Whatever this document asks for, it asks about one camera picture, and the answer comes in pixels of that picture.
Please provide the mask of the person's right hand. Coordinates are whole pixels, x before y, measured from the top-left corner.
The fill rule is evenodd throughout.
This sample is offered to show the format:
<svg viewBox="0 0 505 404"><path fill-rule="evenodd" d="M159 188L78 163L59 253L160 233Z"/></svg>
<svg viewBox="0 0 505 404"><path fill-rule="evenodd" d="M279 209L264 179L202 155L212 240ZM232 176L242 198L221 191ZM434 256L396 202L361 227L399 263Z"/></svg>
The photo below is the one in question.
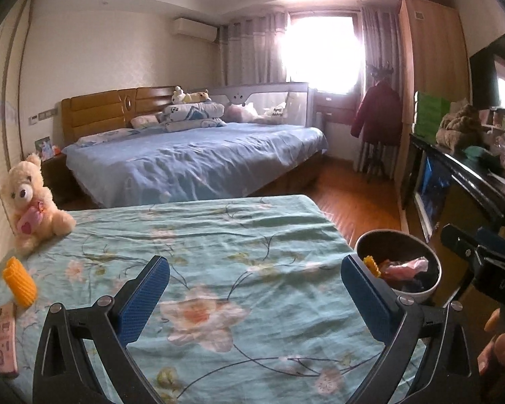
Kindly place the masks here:
<svg viewBox="0 0 505 404"><path fill-rule="evenodd" d="M484 325L493 337L477 358L480 380L505 387L505 307L495 309Z"/></svg>

